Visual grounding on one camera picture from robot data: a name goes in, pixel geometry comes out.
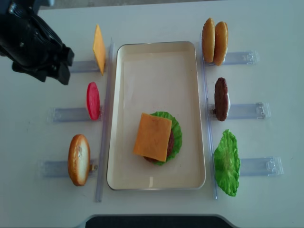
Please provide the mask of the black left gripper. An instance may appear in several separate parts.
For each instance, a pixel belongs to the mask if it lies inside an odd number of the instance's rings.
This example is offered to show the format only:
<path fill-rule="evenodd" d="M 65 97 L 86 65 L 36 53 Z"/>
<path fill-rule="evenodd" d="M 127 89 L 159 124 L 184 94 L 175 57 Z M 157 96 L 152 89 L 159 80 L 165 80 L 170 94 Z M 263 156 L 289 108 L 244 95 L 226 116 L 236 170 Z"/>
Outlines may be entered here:
<path fill-rule="evenodd" d="M 0 2 L 0 54 L 12 60 L 15 72 L 45 82 L 47 77 L 68 85 L 74 52 L 38 15 L 53 0 L 2 0 Z"/>

